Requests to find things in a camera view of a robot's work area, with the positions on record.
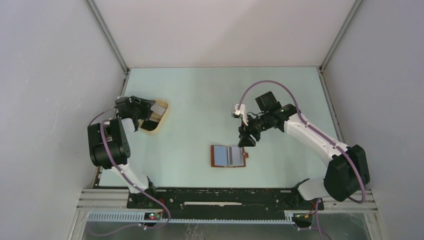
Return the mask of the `oval wooden tray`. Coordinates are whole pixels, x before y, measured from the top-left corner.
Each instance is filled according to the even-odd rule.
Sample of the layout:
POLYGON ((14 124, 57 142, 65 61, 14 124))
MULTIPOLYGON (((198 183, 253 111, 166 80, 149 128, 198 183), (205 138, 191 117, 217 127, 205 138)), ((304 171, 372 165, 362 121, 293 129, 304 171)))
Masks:
POLYGON ((162 126, 164 125, 169 113, 170 113, 170 106, 169 103, 163 99, 157 99, 156 103, 159 105, 166 107, 166 112, 163 116, 159 116, 156 113, 151 114, 150 118, 148 120, 139 120, 138 129, 142 132, 145 132, 150 135, 156 135, 161 130, 162 126))

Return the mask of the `credit card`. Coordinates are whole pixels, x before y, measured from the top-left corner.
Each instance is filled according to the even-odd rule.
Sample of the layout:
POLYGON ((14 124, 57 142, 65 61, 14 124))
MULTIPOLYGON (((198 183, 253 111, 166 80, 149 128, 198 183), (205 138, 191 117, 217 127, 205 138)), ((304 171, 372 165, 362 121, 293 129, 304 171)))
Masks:
POLYGON ((166 112, 166 110, 167 110, 167 108, 166 107, 164 107, 164 106, 162 106, 162 105, 160 105, 160 104, 158 104, 158 103, 155 103, 151 108, 150 108, 150 110, 153 112, 153 113, 155 113, 155 114, 157 114, 157 115, 159 115, 159 116, 163 116, 164 114, 165 114, 165 112, 166 112))

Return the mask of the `brown leather card holder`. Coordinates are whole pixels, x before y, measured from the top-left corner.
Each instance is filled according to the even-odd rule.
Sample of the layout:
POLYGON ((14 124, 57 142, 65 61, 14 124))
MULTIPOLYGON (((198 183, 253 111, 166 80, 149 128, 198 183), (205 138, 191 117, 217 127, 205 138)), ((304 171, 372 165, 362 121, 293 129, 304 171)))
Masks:
POLYGON ((243 147, 211 145, 210 166, 212 168, 244 168, 249 154, 243 147))

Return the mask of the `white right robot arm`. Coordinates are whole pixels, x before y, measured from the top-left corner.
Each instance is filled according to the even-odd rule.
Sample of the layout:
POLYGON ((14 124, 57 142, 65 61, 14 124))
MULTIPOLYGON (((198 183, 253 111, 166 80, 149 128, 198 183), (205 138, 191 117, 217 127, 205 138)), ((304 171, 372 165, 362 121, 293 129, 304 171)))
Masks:
POLYGON ((365 150, 359 145, 348 146, 310 123, 295 105, 282 106, 271 91, 255 99, 260 113, 249 115, 246 106, 233 107, 233 118, 242 120, 238 128, 240 148, 254 147, 261 133, 278 129, 313 151, 326 167, 323 177, 308 178, 291 190, 291 204, 304 209, 311 200, 332 197, 338 202, 352 200, 357 191, 363 192, 370 181, 365 150))

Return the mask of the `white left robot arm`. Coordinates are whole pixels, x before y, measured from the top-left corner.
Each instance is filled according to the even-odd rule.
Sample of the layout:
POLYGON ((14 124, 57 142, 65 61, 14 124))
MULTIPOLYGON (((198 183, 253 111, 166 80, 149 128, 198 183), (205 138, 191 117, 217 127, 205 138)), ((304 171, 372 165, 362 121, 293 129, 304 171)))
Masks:
POLYGON ((91 162, 96 167, 111 170, 123 180, 132 194, 140 194, 138 201, 145 208, 153 208, 158 194, 153 182, 144 174, 134 173, 129 163, 131 157, 127 135, 140 128, 140 120, 147 121, 153 113, 155 100, 137 96, 124 96, 115 100, 109 110, 117 111, 114 118, 87 126, 88 149, 91 162))

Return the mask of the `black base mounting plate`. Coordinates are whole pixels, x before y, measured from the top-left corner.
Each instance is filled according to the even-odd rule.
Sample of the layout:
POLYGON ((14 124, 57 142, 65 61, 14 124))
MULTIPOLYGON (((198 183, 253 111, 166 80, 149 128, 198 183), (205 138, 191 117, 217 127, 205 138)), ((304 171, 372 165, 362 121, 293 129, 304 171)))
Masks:
POLYGON ((285 213, 324 209, 290 188, 159 187, 156 196, 129 193, 128 209, 159 210, 171 219, 284 220, 285 213))

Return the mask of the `aluminium corner frame post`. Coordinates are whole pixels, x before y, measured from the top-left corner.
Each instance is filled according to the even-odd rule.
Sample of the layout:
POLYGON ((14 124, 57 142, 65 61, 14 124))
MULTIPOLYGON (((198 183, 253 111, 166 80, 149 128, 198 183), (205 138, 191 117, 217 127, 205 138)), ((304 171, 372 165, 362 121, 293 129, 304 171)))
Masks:
POLYGON ((357 17, 358 13, 360 12, 365 0, 355 0, 352 7, 350 8, 345 20, 343 21, 338 33, 336 34, 336 37, 334 41, 332 42, 329 50, 327 51, 321 65, 319 66, 319 70, 321 72, 324 72, 327 66, 329 65, 330 61, 332 60, 334 54, 336 53, 337 49, 339 48, 340 44, 342 43, 345 35, 347 34, 349 28, 351 27, 352 23, 354 22, 355 18, 357 17))

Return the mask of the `left aluminium corner post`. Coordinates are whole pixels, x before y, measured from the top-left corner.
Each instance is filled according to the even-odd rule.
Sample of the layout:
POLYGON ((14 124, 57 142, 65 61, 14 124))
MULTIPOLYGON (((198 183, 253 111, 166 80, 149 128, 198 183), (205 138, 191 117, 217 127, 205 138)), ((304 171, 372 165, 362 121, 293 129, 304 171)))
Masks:
POLYGON ((128 67, 126 61, 124 60, 124 57, 112 35, 112 32, 110 31, 104 17, 102 16, 102 13, 96 4, 95 0, 84 0, 88 10, 90 11, 94 21, 96 22, 101 34, 103 35, 107 45, 109 46, 111 52, 113 53, 114 57, 118 61, 121 69, 123 72, 127 75, 130 71, 130 68, 128 67))

